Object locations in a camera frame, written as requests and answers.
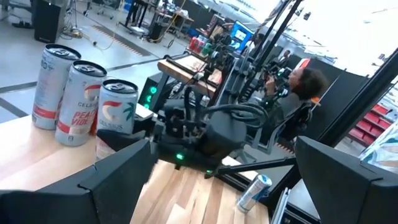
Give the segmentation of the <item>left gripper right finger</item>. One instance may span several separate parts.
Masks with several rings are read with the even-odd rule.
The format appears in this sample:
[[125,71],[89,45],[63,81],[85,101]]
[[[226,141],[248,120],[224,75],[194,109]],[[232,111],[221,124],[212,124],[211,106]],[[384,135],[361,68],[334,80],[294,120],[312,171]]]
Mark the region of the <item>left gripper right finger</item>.
[[306,136],[295,156],[322,224],[398,224],[398,174]]

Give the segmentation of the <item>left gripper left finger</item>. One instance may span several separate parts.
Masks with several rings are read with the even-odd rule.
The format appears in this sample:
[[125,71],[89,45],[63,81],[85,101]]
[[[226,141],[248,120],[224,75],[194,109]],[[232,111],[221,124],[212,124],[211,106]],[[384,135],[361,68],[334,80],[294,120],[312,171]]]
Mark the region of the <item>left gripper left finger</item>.
[[0,224],[129,224],[152,169],[143,139],[40,190],[0,190]]

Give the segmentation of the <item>white Celsius can palm print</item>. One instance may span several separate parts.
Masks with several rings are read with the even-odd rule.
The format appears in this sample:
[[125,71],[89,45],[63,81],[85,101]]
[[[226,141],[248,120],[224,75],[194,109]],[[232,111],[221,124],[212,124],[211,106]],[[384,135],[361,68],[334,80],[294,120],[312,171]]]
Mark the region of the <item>white Celsius can palm print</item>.
[[105,129],[132,134],[138,93],[137,85],[129,81],[105,80],[99,93],[96,130]]

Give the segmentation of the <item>white Celsius Peach Vibe can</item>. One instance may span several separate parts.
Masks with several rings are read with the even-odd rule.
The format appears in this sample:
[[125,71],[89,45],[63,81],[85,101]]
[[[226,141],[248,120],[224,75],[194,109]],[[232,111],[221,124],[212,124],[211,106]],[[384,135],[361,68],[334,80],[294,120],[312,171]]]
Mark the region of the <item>white Celsius Peach Vibe can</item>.
[[81,54],[70,47],[59,44],[44,47],[32,109],[32,121],[36,127],[56,128],[69,69],[79,59]]
[[87,142],[106,76],[107,71],[96,63],[86,60],[72,63],[55,131],[58,142],[66,146]]

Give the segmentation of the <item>red beverage can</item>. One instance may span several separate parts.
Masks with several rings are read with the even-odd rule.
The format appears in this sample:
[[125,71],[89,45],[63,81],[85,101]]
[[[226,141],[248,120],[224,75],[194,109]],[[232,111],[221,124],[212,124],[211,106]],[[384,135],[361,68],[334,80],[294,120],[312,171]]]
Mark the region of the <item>red beverage can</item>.
[[192,37],[188,49],[192,52],[200,54],[204,46],[204,41],[197,37]]

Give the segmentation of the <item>black computer green lights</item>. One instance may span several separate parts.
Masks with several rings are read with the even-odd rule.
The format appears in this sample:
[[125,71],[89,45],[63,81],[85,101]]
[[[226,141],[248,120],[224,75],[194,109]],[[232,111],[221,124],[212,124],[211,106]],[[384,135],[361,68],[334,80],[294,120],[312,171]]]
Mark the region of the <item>black computer green lights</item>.
[[151,111],[158,111],[168,80],[169,76],[162,72],[148,77],[141,91],[139,104]]

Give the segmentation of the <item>wooden neighbouring table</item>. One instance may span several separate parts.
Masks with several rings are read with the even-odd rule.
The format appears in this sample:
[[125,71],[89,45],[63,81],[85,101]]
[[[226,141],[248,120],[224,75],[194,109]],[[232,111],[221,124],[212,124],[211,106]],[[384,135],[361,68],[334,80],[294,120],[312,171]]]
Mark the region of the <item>wooden neighbouring table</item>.
[[203,73],[206,63],[199,58],[192,55],[176,59],[175,62],[184,69],[171,63],[171,60],[162,59],[157,62],[157,68],[172,78],[177,79],[183,84],[195,84],[202,94],[213,96],[216,88],[222,81],[221,71],[215,69],[214,72],[209,76],[207,82],[196,81],[193,76],[197,73]]

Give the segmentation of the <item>red storage bins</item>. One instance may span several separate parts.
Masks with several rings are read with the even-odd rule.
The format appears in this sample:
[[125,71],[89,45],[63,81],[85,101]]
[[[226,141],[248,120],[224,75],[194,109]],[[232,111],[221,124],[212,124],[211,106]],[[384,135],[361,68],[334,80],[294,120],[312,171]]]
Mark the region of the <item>red storage bins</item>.
[[381,104],[374,105],[351,129],[348,137],[362,146],[371,145],[393,123],[387,117],[391,111]]

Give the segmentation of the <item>slim blue silver can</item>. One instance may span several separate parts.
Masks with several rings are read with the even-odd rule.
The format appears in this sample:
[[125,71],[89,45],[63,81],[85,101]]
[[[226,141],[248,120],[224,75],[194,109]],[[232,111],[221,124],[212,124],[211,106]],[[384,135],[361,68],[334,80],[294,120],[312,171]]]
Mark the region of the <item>slim blue silver can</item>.
[[272,186],[272,181],[264,174],[258,174],[237,201],[237,208],[249,212],[261,198],[265,197]]

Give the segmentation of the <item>orange striped floor mat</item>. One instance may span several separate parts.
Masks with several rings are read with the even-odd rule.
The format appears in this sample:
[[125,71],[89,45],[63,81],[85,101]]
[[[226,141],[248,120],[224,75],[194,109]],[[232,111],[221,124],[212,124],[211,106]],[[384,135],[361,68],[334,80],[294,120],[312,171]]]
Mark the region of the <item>orange striped floor mat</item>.
[[92,28],[94,28],[98,32],[106,35],[107,37],[111,38],[117,44],[122,45],[123,47],[131,50],[135,54],[138,54],[138,55],[143,56],[143,57],[152,55],[146,49],[143,49],[141,46],[131,42],[130,40],[124,38],[123,36],[121,36],[121,35],[119,35],[117,33],[114,34],[113,31],[111,31],[107,27],[93,25]]

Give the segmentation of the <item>black waste bin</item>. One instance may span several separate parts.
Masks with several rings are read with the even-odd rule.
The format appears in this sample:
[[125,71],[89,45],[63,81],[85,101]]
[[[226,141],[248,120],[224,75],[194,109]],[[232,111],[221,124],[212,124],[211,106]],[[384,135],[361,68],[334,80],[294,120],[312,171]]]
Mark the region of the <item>black waste bin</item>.
[[160,42],[168,27],[168,24],[162,22],[155,22],[149,32],[148,40],[150,42]]

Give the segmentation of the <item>blue screen monitor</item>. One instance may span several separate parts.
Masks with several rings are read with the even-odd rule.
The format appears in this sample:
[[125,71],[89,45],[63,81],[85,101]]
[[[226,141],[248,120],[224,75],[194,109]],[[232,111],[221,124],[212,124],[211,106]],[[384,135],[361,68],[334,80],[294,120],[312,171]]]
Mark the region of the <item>blue screen monitor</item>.
[[254,32],[250,28],[239,21],[235,21],[231,28],[231,43],[229,46],[234,51],[242,51],[253,35]]

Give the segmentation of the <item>person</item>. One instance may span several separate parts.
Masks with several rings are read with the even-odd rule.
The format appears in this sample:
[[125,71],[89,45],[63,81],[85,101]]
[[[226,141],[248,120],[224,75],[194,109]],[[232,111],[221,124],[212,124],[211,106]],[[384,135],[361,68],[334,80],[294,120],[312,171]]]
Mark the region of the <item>person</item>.
[[311,68],[298,68],[292,71],[287,84],[288,95],[272,101],[276,96],[275,78],[269,77],[265,82],[262,105],[266,107],[269,119],[262,129],[261,143],[269,142],[275,128],[280,128],[278,137],[288,141],[293,140],[309,124],[311,99],[320,96],[328,87],[324,74]]

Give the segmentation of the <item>black computer tower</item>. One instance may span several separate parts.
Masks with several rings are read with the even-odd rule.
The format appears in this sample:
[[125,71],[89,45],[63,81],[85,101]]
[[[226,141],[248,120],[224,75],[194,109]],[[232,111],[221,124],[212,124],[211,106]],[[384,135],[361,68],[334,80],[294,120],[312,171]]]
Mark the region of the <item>black computer tower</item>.
[[67,0],[35,0],[34,39],[56,43],[65,20]]

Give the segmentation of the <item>black overhead rig frame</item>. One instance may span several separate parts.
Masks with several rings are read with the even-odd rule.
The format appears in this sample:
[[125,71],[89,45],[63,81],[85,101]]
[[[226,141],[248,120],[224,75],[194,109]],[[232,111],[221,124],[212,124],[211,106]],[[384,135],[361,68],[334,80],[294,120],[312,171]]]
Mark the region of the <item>black overhead rig frame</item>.
[[345,75],[330,89],[303,136],[336,149],[398,78],[398,0],[310,0],[301,34],[320,41]]

